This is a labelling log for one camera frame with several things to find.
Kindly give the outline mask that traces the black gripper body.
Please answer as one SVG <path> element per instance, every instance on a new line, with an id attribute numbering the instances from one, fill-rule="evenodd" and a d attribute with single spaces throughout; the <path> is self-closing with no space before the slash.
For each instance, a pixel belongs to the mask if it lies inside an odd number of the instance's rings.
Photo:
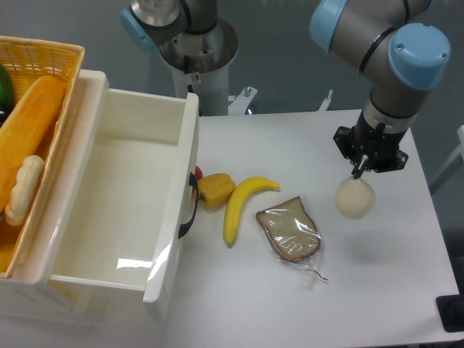
<path id="1" fill-rule="evenodd" d="M 399 143 L 405 132 L 387 133 L 384 121 L 374 126 L 368 124 L 364 112 L 360 113 L 357 123 L 351 128 L 338 127 L 333 139 L 341 155 L 349 160 L 354 168 L 361 157 L 368 155 L 365 171 L 385 173 L 402 170 L 408 160 L 408 155 L 399 149 Z"/>

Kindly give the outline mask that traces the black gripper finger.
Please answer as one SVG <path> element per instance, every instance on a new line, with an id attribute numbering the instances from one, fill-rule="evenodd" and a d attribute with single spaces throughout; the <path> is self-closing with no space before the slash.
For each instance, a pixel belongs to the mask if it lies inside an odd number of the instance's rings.
<path id="1" fill-rule="evenodd" d="M 360 178 L 365 171 L 366 162 L 368 161 L 368 155 L 364 154 L 359 163 L 354 164 L 354 168 L 352 171 L 353 178 Z"/>

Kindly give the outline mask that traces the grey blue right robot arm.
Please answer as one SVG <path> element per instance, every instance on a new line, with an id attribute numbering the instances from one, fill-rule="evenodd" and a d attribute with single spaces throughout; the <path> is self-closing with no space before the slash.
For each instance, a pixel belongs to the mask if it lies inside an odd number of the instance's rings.
<path id="1" fill-rule="evenodd" d="M 414 22 L 430 1 L 321 1 L 311 38 L 373 84 L 357 123 L 333 136 L 352 176 L 405 167 L 399 143 L 451 57 L 450 42 L 434 26 Z"/>

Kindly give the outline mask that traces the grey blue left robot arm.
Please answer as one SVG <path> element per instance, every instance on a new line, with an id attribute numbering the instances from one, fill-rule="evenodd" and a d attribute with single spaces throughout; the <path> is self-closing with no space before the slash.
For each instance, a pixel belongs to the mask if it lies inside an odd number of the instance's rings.
<path id="1" fill-rule="evenodd" d="M 216 1 L 132 1 L 120 12 L 132 41 L 152 51 L 181 33 L 203 35 L 218 22 Z"/>

